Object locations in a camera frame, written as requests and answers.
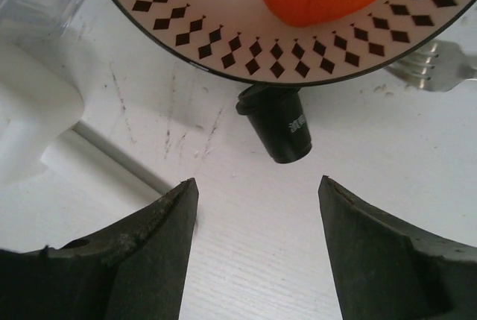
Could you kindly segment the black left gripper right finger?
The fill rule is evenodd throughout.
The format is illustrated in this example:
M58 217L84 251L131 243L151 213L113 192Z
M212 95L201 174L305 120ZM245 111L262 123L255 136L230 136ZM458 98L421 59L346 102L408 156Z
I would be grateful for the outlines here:
M476 318L476 248L374 207L327 176L318 198L343 319Z

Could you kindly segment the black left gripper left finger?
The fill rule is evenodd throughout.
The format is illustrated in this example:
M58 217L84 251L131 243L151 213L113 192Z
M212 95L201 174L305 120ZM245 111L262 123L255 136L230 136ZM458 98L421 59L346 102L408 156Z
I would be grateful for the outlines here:
M1 252L3 319L177 319L198 211L194 179L56 249Z

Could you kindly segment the black coffee capsule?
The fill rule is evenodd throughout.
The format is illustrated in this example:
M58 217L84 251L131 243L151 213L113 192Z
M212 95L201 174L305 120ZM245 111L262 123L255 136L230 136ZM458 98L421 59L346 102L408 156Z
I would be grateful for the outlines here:
M276 163L296 162L312 150L299 91L253 85L238 95L238 114L248 118Z

